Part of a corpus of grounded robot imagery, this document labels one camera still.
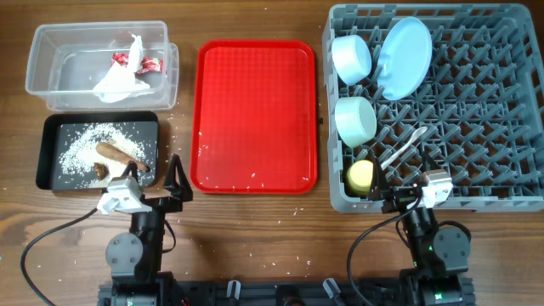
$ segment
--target red tray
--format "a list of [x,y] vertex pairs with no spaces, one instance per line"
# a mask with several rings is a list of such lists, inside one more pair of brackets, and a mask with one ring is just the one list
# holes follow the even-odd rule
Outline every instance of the red tray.
[[317,179],[315,56],[297,41],[198,54],[190,178],[205,193],[301,194]]

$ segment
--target red wrapper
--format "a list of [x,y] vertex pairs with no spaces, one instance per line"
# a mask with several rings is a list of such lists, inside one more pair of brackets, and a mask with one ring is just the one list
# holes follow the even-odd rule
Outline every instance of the red wrapper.
[[[117,62],[121,66],[128,64],[128,54],[113,54],[111,58],[111,64]],[[140,68],[136,71],[136,74],[142,74],[149,71],[162,72],[162,59],[158,58],[144,58],[140,63]]]

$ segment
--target clear plastic container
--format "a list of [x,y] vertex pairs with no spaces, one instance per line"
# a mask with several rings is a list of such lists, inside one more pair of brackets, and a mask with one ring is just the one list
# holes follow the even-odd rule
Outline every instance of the clear plastic container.
[[[142,37],[145,57],[163,60],[163,70],[137,76],[149,89],[119,92],[138,96],[104,103],[93,88],[110,69],[114,53],[128,54],[133,34]],[[52,111],[169,110],[178,79],[178,49],[169,43],[162,21],[40,25],[28,59],[26,91],[44,99]]]

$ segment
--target brown food piece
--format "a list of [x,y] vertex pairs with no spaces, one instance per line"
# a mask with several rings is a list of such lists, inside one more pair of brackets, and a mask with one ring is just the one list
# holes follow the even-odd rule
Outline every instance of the brown food piece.
[[97,162],[94,163],[94,171],[96,172],[96,175],[98,175],[99,180],[105,179],[109,172],[106,165]]
[[116,162],[122,162],[125,165],[127,165],[129,162],[135,162],[136,166],[138,167],[138,170],[149,172],[150,168],[147,167],[143,162],[137,161],[136,159],[132,158],[127,153],[117,149],[111,144],[101,142],[96,145],[96,151],[99,152],[100,155],[103,157],[112,159]]

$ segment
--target plastic bin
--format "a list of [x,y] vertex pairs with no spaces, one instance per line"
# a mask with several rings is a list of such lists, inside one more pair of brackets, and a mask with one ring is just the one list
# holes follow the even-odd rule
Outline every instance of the plastic bin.
[[[163,60],[163,70],[137,76],[150,84],[131,91],[139,96],[104,103],[93,88],[110,69],[112,55],[128,53],[133,34],[142,37],[144,56]],[[178,79],[178,49],[162,21],[41,25],[32,42],[26,91],[52,111],[168,110],[177,98]]]
[[[433,58],[410,96],[386,100],[376,83],[377,58],[399,20],[416,16],[430,30]],[[334,37],[360,35],[371,50],[372,73],[347,86],[332,63]],[[341,213],[379,213],[382,203],[349,193],[349,166],[371,150],[380,162],[421,126],[428,131],[386,169],[392,185],[422,174],[426,151],[455,185],[438,208],[479,212],[534,212],[544,208],[544,68],[529,10],[519,4],[340,4],[322,36],[329,106],[327,143],[331,204]],[[377,114],[376,137],[349,148],[334,122],[337,100],[363,96]]]

